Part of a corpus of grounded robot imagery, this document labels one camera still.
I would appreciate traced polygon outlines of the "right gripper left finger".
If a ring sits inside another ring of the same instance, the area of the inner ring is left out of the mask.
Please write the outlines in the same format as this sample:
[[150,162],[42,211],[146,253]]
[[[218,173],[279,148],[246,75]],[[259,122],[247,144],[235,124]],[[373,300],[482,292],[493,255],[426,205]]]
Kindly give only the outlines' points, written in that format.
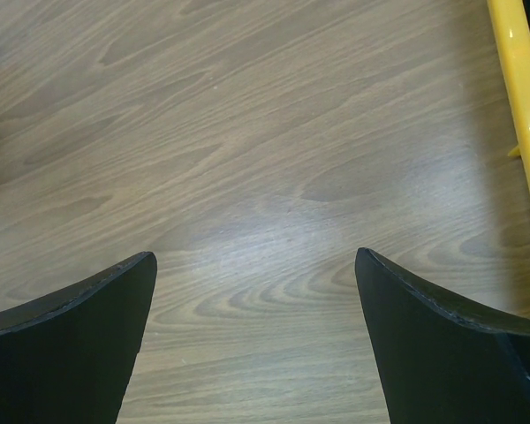
[[156,274],[141,252],[0,312],[0,423],[116,422]]

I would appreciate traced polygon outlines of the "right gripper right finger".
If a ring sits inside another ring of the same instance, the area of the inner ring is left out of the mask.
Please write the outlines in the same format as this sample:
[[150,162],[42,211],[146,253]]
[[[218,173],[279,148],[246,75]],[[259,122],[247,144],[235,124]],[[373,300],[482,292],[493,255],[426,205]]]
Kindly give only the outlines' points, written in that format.
[[361,248],[355,275],[393,423],[530,423],[530,319]]

